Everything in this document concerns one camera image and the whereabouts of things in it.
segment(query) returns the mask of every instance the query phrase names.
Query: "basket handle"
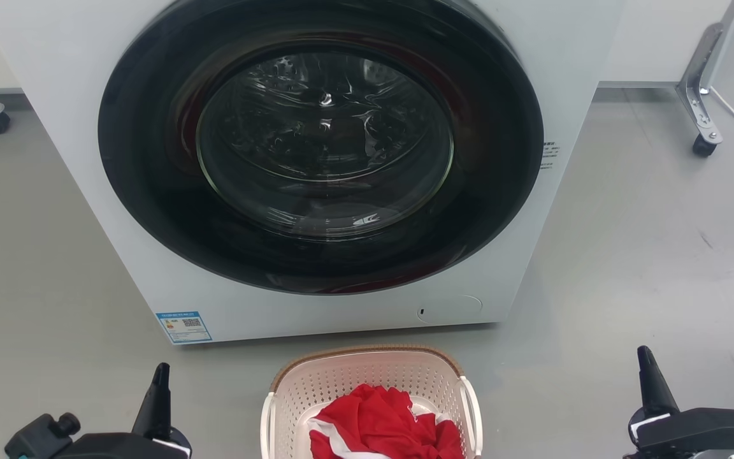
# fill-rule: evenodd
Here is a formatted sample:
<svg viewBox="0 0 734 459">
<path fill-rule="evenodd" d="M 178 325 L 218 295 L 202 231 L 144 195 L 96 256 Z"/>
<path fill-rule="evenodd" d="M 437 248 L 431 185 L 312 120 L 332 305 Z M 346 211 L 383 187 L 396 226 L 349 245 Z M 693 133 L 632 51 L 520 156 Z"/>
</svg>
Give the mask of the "basket handle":
<svg viewBox="0 0 734 459">
<path fill-rule="evenodd" d="M 268 393 L 263 404 L 263 412 L 259 417 L 259 452 L 263 459 L 273 459 L 273 412 L 276 407 L 274 392 Z"/>
<path fill-rule="evenodd" d="M 480 418 L 480 404 L 477 403 L 475 389 L 469 380 L 462 375 L 460 381 L 461 394 L 469 405 L 469 435 L 474 436 L 470 439 L 469 445 L 475 450 L 475 457 L 480 457 L 483 453 L 483 420 Z"/>
</svg>

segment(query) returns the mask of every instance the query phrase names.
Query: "washing machine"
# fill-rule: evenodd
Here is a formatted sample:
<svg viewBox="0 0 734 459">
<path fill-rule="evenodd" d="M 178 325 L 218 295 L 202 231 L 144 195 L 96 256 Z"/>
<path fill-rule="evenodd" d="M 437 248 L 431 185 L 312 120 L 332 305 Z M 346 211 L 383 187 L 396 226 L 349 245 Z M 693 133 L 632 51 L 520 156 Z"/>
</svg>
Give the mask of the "washing machine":
<svg viewBox="0 0 734 459">
<path fill-rule="evenodd" d="M 622 4 L 0 0 L 0 47 L 187 344 L 504 320 Z"/>
</svg>

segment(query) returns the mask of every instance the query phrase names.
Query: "white stripe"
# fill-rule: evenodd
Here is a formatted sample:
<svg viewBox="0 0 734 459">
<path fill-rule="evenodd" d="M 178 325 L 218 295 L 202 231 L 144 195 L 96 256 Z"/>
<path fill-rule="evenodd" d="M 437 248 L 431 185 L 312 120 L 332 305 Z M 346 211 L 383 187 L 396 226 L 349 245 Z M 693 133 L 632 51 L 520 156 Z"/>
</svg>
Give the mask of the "white stripe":
<svg viewBox="0 0 734 459">
<path fill-rule="evenodd" d="M 336 456 L 341 459 L 390 459 L 388 456 L 379 453 L 370 453 L 369 451 L 350 451 L 346 442 L 341 435 L 338 435 L 335 425 L 329 422 L 319 421 L 317 418 L 308 420 L 308 426 L 311 430 L 321 432 L 330 440 L 330 449 Z"/>
<path fill-rule="evenodd" d="M 413 416 L 415 416 L 415 421 L 417 422 L 417 417 L 422 414 L 431 414 L 432 412 L 428 409 L 425 409 L 425 407 L 422 407 L 421 405 L 413 405 L 411 407 L 410 412 L 413 413 Z M 446 412 L 439 412 L 435 415 L 435 425 L 440 424 L 443 421 L 452 421 L 452 418 L 449 417 L 449 413 Z"/>
</svg>

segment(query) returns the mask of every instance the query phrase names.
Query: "blue label sticker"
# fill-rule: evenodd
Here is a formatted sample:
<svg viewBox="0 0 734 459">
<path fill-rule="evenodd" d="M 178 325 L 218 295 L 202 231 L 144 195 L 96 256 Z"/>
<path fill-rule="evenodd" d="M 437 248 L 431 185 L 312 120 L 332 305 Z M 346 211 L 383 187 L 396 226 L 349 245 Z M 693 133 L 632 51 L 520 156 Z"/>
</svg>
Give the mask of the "blue label sticker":
<svg viewBox="0 0 734 459">
<path fill-rule="evenodd" d="M 212 335 L 198 311 L 161 312 L 156 314 L 169 339 L 175 344 L 210 342 Z"/>
</svg>

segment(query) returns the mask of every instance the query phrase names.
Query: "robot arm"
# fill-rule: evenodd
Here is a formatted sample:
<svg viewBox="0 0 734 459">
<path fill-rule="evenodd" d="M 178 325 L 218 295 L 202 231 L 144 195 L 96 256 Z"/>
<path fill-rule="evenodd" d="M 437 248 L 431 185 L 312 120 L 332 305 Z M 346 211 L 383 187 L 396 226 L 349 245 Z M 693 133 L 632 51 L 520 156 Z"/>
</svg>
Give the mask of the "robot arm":
<svg viewBox="0 0 734 459">
<path fill-rule="evenodd" d="M 64 413 L 56 421 L 49 414 L 19 430 L 5 446 L 8 459 L 189 459 L 192 447 L 171 426 L 169 364 L 161 363 L 131 433 L 88 433 L 77 441 L 69 438 L 81 430 L 78 419 Z"/>
<path fill-rule="evenodd" d="M 708 450 L 734 451 L 733 409 L 681 412 L 647 346 L 638 348 L 638 367 L 643 406 L 628 423 L 637 451 L 626 459 L 688 459 Z"/>
</svg>

